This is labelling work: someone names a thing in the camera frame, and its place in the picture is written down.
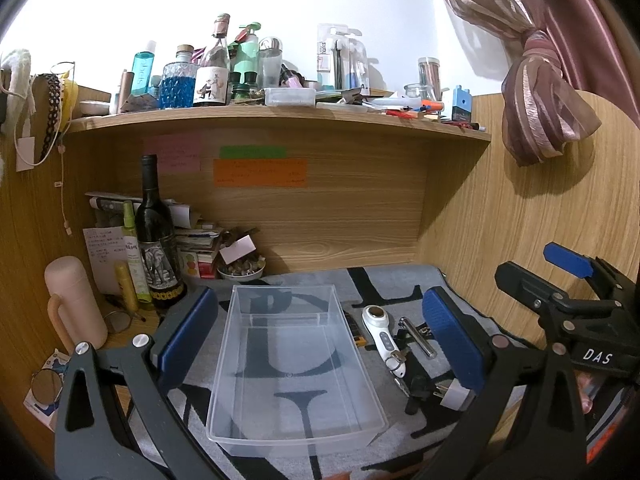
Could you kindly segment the white handheld massager device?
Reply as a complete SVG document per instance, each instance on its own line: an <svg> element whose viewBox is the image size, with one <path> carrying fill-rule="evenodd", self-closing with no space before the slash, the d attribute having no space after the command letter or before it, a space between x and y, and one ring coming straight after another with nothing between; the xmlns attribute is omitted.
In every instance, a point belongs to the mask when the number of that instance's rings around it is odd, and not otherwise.
<svg viewBox="0 0 640 480"><path fill-rule="evenodd" d="M379 306L367 306L362 311L362 322L375 344L385 367L397 378L406 374L406 358L401 354L390 332L390 317Z"/></svg>

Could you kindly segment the clear plastic storage bin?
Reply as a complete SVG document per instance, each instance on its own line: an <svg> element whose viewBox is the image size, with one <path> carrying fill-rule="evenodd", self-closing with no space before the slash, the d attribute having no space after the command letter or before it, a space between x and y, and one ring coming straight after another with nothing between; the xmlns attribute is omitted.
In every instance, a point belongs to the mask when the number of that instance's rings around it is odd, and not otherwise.
<svg viewBox="0 0 640 480"><path fill-rule="evenodd" d="M387 427L332 285L232 290L206 436L232 456L358 451Z"/></svg>

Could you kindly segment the white charger plug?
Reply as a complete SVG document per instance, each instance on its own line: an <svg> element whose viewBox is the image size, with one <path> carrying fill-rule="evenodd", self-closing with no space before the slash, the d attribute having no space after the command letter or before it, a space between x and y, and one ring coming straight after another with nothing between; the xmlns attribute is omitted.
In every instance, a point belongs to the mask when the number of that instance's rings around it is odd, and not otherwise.
<svg viewBox="0 0 640 480"><path fill-rule="evenodd" d="M448 385L442 385L442 400L440 405L457 412L464 412L475 399L475 393L463 387L457 379Z"/></svg>

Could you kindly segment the grey mat with black letters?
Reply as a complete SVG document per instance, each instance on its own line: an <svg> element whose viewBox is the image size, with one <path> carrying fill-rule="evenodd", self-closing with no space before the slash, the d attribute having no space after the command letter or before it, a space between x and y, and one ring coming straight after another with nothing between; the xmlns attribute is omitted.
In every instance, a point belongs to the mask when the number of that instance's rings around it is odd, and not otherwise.
<svg viewBox="0 0 640 480"><path fill-rule="evenodd" d="M217 282L217 319L169 401L231 479L407 478L459 413L434 396L408 413L374 343L352 332L369 306L422 326L423 295L445 283L428 264Z"/></svg>

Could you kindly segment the silver metal clip tool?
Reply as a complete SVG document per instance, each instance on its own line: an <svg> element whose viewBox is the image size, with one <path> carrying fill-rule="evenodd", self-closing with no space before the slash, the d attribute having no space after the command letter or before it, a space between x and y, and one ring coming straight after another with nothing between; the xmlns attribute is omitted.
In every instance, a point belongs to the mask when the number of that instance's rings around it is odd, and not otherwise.
<svg viewBox="0 0 640 480"><path fill-rule="evenodd" d="M412 324L412 322L402 316L398 320L398 324L401 328L403 328L411 338L416 342L418 347L425 353L427 359L435 359L437 356L436 350L431 346L431 344L421 335L416 326Z"/></svg>

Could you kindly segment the black lighter with orange tip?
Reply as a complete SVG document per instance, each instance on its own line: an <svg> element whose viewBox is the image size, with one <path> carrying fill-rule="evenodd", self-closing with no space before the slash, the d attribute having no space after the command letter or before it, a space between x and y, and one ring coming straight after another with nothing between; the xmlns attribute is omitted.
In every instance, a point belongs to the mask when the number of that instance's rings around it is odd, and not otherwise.
<svg viewBox="0 0 640 480"><path fill-rule="evenodd" d="M349 327L350 333L352 334L352 339L356 344L357 348L363 348L367 345L367 338L363 336L362 331L354 317L347 311L344 311L344 315L347 321L347 325Z"/></svg>

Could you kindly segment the white bowl of stones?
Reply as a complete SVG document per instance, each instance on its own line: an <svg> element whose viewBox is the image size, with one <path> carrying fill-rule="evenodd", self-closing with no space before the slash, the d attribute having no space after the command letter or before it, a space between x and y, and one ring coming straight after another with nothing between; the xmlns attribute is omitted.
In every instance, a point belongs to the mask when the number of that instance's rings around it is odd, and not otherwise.
<svg viewBox="0 0 640 480"><path fill-rule="evenodd" d="M266 258L262 255L248 255L218 268L218 274L223 280L237 283L247 283L259 280L266 268Z"/></svg>

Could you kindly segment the pink thermos cup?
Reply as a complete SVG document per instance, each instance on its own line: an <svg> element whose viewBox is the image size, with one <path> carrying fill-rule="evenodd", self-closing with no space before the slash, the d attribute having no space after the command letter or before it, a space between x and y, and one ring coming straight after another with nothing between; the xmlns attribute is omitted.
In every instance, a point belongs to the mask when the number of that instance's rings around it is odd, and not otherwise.
<svg viewBox="0 0 640 480"><path fill-rule="evenodd" d="M81 261L74 256L53 260L44 270L44 281L50 294L49 320L64 348L73 352L83 341L101 348L107 328Z"/></svg>

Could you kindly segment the pink sticky note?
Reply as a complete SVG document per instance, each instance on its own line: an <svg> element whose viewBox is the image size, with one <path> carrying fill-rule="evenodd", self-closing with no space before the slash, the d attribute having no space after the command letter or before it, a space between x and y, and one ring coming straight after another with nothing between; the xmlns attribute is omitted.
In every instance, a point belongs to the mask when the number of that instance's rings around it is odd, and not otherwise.
<svg viewBox="0 0 640 480"><path fill-rule="evenodd" d="M157 157L161 176L194 174L201 168L202 135L199 132L147 136L143 153Z"/></svg>

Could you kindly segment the green sticky note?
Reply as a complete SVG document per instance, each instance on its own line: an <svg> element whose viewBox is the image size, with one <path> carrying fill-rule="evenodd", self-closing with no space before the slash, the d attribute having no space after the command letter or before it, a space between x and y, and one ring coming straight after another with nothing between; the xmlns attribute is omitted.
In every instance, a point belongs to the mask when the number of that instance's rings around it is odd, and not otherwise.
<svg viewBox="0 0 640 480"><path fill-rule="evenodd" d="M225 145L219 150L220 159L282 159L288 150L277 145Z"/></svg>

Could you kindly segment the pink striped curtain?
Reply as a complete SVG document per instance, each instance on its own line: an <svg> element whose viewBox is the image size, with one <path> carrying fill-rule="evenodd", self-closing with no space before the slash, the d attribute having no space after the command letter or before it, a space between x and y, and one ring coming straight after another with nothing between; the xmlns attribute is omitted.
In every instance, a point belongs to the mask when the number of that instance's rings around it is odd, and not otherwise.
<svg viewBox="0 0 640 480"><path fill-rule="evenodd" d="M639 119L639 48L608 0L445 0L520 47L502 84L502 137L520 166L562 155L601 125L588 91Z"/></svg>

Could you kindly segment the wooden shelf board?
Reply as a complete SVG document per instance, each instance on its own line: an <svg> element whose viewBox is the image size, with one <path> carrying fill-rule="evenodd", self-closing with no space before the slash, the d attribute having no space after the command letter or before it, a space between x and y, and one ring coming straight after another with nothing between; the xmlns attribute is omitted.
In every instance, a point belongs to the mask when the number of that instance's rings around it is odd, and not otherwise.
<svg viewBox="0 0 640 480"><path fill-rule="evenodd" d="M464 139L490 142L486 131L465 129L441 122L416 118L402 118L380 113L350 112L322 107L268 107L256 105L232 105L222 107L176 108L152 112L126 113L74 119L70 133L100 129L140 127L196 127L221 128L347 128L364 132L388 131L398 136L417 138Z"/></svg>

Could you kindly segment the blue patterned glass bottle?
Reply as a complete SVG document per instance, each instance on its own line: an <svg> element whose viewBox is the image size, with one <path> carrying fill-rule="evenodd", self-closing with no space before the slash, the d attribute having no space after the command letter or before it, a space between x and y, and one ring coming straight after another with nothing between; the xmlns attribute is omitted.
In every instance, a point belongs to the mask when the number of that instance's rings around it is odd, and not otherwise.
<svg viewBox="0 0 640 480"><path fill-rule="evenodd" d="M165 65L158 94L158 107L161 110L193 106L198 71L198 66L192 62L193 52L194 47L190 44L180 44L175 59Z"/></svg>

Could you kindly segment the teal tall bottle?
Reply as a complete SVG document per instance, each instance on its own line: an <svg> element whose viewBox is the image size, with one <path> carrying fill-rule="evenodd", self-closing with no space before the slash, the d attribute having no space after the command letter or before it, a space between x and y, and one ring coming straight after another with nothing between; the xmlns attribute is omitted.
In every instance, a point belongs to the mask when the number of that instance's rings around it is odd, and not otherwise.
<svg viewBox="0 0 640 480"><path fill-rule="evenodd" d="M134 73L134 78L132 78L131 84L131 93L134 96L141 96L148 92L154 58L155 42L153 40L149 41L134 55L131 69Z"/></svg>

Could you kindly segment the mint green pump bottle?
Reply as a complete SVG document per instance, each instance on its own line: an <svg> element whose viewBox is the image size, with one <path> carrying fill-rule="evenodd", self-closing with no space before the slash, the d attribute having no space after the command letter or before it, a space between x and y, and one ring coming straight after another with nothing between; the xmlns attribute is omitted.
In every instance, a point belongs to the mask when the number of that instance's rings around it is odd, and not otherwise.
<svg viewBox="0 0 640 480"><path fill-rule="evenodd" d="M259 22L253 22L241 28L230 46L233 58L233 70L241 75L256 72L259 40L257 32L262 28Z"/></svg>

